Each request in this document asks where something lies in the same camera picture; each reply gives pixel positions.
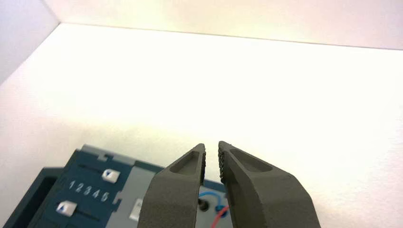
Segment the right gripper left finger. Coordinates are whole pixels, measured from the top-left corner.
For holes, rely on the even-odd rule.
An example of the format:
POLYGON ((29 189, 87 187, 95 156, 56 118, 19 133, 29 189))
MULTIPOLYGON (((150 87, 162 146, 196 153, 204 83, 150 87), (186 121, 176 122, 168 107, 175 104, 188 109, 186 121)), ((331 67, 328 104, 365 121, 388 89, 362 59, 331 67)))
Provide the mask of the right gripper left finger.
POLYGON ((200 143, 157 173, 143 198, 139 228, 193 228, 206 167, 200 143))

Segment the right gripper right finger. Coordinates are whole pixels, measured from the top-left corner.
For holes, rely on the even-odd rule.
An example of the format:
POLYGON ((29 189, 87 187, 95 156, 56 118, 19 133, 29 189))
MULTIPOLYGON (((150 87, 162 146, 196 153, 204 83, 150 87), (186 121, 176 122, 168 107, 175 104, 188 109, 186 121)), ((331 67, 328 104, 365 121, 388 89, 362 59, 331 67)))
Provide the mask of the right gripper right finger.
POLYGON ((320 227, 313 201, 295 176, 227 142, 218 147, 233 227, 320 227))

